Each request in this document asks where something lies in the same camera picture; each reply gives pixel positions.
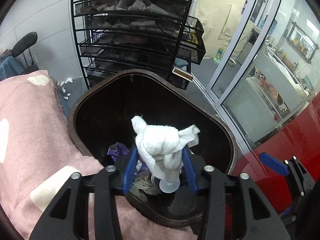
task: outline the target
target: purple plastic bag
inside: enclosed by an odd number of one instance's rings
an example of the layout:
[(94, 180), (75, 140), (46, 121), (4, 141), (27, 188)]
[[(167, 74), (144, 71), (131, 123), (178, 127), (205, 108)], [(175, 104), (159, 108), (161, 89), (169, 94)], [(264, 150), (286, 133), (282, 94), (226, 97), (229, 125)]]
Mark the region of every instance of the purple plastic bag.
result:
[[(107, 155), (109, 155), (112, 158), (112, 160), (116, 162), (120, 156), (127, 155), (129, 154), (129, 152), (130, 150), (123, 143), (117, 142), (109, 146)], [(142, 166), (137, 171), (137, 173), (140, 173), (141, 171), (146, 170), (148, 168), (147, 165), (144, 163), (144, 161), (140, 158), (140, 156), (139, 156), (139, 160), (141, 161)]]

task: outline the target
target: white towel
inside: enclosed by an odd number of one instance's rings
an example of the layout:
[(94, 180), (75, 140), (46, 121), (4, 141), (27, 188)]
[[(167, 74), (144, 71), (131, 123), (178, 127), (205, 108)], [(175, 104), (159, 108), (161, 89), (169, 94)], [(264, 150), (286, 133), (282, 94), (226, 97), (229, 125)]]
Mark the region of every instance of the white towel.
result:
[(199, 143), (200, 130), (195, 125), (181, 131), (171, 126), (147, 125), (140, 116), (131, 121), (139, 155), (150, 172), (156, 178), (178, 182), (179, 169), (183, 167), (182, 149), (186, 144), (193, 147)]

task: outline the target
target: aluminum door frame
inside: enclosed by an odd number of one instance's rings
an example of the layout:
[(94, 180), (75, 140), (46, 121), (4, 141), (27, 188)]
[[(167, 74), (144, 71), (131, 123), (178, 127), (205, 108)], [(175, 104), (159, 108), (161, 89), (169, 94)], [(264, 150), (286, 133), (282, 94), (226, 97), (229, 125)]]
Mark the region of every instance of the aluminum door frame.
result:
[(244, 134), (241, 132), (241, 130), (239, 129), (236, 122), (232, 119), (232, 117), (228, 114), (228, 112), (224, 108), (223, 102), (227, 99), (227, 97), (233, 91), (235, 86), (238, 84), (238, 82), (240, 81), (240, 79), (242, 78), (244, 73), (247, 71), (247, 69), (251, 65), (252, 61), (255, 59), (257, 53), (259, 52), (260, 47), (264, 44), (265, 38), (266, 38), (266, 36), (267, 36), (267, 34), (273, 24), (273, 21), (276, 17), (276, 14), (278, 12), (281, 0), (274, 0), (273, 4), (271, 6), (270, 12), (268, 14), (269, 16), (268, 16), (261, 32), (260, 32), (260, 35), (257, 38), (257, 41), (255, 42), (250, 53), (248, 54), (247, 58), (245, 59), (243, 65), (241, 66), (241, 68), (239, 69), (239, 71), (237, 72), (237, 74), (235, 75), (235, 77), (233, 78), (233, 80), (231, 81), (229, 86), (227, 87), (227, 89), (224, 91), (222, 96), (220, 98), (218, 98), (213, 93), (211, 88), (213, 87), (213, 85), (215, 84), (217, 79), (219, 78), (220, 74), (222, 73), (224, 67), (226, 66), (226, 64), (228, 62), (228, 59), (230, 58), (231, 54), (233, 53), (234, 48), (236, 47), (238, 40), (240, 39), (240, 37), (242, 35), (244, 27), (245, 27), (250, 15), (251, 15), (251, 12), (252, 12), (253, 7), (255, 5), (255, 1), (256, 0), (249, 0), (248, 1), (247, 7), (244, 11), (241, 22), (238, 25), (236, 32), (235, 32), (233, 38), (231, 39), (231, 42), (225, 52), (225, 55), (223, 56), (220, 64), (218, 65), (217, 70), (213, 74), (208, 86), (206, 88), (204, 88), (203, 86), (202, 87), (198, 86), (200, 88), (200, 90), (202, 91), (202, 93), (209, 100), (210, 104), (217, 111), (218, 116), (229, 126), (229, 128), (233, 132), (234, 136), (236, 137), (238, 146), (241, 149), (243, 154), (249, 153), (250, 151), (252, 151), (252, 148), (250, 147), (250, 144), (248, 143), (248, 141), (245, 139)]

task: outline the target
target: gray floor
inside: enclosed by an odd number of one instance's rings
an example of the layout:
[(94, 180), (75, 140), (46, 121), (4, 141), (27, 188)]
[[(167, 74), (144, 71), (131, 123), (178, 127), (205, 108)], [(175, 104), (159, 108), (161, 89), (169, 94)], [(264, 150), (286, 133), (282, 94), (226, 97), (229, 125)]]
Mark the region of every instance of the gray floor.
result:
[(85, 85), (84, 78), (77, 78), (73, 80), (73, 83), (63, 84), (59, 87), (59, 91), (63, 96), (71, 94), (68, 96), (68, 100), (64, 99), (64, 103), (71, 109), (75, 102), (87, 91), (87, 86)]
[[(61, 87), (59, 87), (60, 93), (63, 96), (71, 94), (70, 96), (68, 96), (68, 100), (64, 99), (63, 102), (69, 109), (71, 109), (76, 101), (87, 91), (87, 86), (85, 85), (83, 78), (74, 79), (73, 83), (63, 84), (63, 87), (66, 89), (66, 92), (64, 94), (62, 93)], [(213, 107), (209, 104), (209, 102), (206, 100), (206, 98), (194, 83), (190, 82), (187, 90), (181, 90), (181, 92), (186, 93), (199, 105), (206, 108), (210, 113), (216, 114)]]
[[(213, 59), (203, 59), (200, 65), (192, 64), (191, 71), (199, 82), (207, 87), (213, 73), (217, 69), (218, 64)], [(235, 66), (226, 65), (220, 77), (213, 87), (213, 92), (220, 97), (226, 90), (236, 73), (239, 71), (241, 65), (236, 61)]]
[(216, 114), (215, 109), (209, 104), (207, 99), (198, 89), (198, 87), (190, 82), (186, 90), (181, 90), (181, 92), (186, 93), (189, 97), (191, 97), (194, 101), (196, 101), (199, 105), (206, 108), (209, 113)]

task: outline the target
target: power outlet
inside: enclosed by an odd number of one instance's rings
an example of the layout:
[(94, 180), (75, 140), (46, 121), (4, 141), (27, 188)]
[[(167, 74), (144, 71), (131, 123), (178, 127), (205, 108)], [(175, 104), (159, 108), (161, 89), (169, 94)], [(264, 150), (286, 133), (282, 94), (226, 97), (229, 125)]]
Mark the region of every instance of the power outlet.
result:
[(34, 64), (38, 63), (36, 56), (32, 56), (32, 59), (33, 59)]
[(34, 62), (35, 64), (38, 63), (36, 56), (32, 56), (32, 59), (33, 59), (33, 62)]

